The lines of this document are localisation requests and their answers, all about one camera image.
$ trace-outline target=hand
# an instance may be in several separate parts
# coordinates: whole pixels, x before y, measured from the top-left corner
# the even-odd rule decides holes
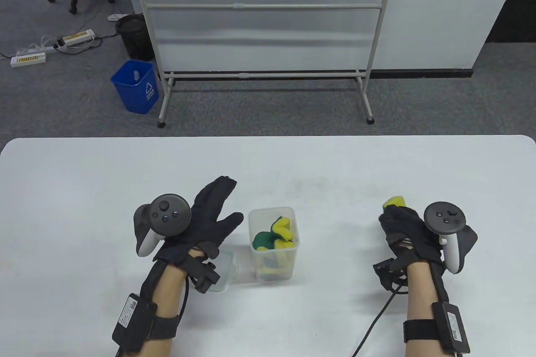
[[[385,206],[379,217],[389,247],[396,256],[408,249],[423,261],[442,263],[439,236],[430,231],[417,212],[406,206]]]
[[[222,176],[203,188],[197,194],[191,208],[190,225],[181,234],[166,238],[155,260],[159,258],[178,267],[186,259],[189,250],[199,244],[201,244],[199,246],[201,249],[203,249],[202,244],[206,242],[219,247],[244,220],[243,214],[235,212],[222,221],[216,221],[225,200],[235,187],[236,181]]]

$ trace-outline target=white wall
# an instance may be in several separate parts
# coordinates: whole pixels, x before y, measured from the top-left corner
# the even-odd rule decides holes
[[[389,0],[374,68],[471,68],[504,1]],[[363,68],[377,11],[157,10],[153,15],[164,70],[306,70]]]

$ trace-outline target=gray carpet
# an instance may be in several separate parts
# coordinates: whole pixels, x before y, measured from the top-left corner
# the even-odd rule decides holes
[[[106,17],[132,12],[130,0],[0,0],[0,51],[93,29],[113,33]],[[364,123],[350,81],[178,83],[167,126],[160,103],[147,116],[123,108],[112,74],[128,59],[119,37],[77,56],[51,54],[45,64],[11,68],[0,60],[0,149],[17,137],[525,134],[536,138],[536,45],[486,45],[465,80],[376,80]]]

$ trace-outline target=transparent box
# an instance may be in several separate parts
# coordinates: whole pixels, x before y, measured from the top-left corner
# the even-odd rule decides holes
[[[253,239],[261,231],[270,231],[272,224],[279,218],[286,217],[291,220],[290,230],[292,231],[294,248],[274,249],[257,251],[253,248]],[[276,280],[287,280],[292,277],[294,262],[300,237],[296,222],[296,215],[293,208],[267,208],[256,209],[249,212],[249,247],[253,254],[253,264],[255,265],[255,275],[259,282],[274,282]]]

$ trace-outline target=whiteboard stand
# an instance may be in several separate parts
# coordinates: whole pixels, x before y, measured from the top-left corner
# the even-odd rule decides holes
[[[296,78],[353,78],[359,89],[363,104],[366,109],[367,123],[374,124],[374,116],[367,97],[367,90],[370,82],[370,71],[372,70],[376,49],[378,47],[379,34],[381,25],[385,16],[388,0],[381,0],[381,3],[329,3],[329,4],[166,4],[166,3],[148,3],[147,0],[140,0],[142,10],[145,16],[147,29],[153,49],[155,50],[155,59],[157,61],[158,73],[161,78],[164,98],[160,114],[158,117],[158,127],[163,128],[166,125],[166,112],[169,106],[169,99],[175,79],[215,79],[215,78],[234,78],[237,80],[246,80],[249,78],[268,78],[268,79],[296,79]],[[244,9],[291,9],[291,10],[311,10],[311,9],[378,9],[379,15],[376,28],[370,48],[366,70],[360,70],[356,67],[354,72],[207,72],[207,73],[188,73],[188,72],[165,72],[162,69],[162,60],[159,51],[159,45],[155,34],[155,28],[152,21],[151,9],[234,9],[237,12]]]

